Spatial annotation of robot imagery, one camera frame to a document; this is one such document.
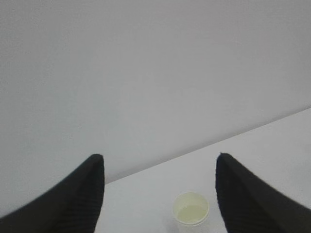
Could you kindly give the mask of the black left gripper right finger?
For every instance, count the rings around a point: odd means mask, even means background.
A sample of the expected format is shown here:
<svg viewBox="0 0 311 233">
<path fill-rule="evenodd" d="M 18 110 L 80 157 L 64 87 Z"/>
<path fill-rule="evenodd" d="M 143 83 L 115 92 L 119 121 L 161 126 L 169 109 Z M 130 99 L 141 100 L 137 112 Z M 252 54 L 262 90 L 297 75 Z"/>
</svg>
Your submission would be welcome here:
<svg viewBox="0 0 311 233">
<path fill-rule="evenodd" d="M 309 233 L 311 211 L 277 191 L 228 153 L 216 160 L 215 189 L 229 233 Z"/>
</svg>

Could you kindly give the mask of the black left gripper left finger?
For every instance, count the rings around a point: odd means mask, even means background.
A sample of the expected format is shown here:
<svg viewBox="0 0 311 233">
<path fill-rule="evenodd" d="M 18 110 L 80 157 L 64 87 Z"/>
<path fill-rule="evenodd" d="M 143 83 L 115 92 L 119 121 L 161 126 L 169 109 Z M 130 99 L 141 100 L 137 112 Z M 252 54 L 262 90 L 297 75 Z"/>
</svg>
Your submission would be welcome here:
<svg viewBox="0 0 311 233">
<path fill-rule="evenodd" d="M 1 217 L 2 233 L 93 233 L 104 200 L 104 158 L 89 156 L 50 190 Z"/>
</svg>

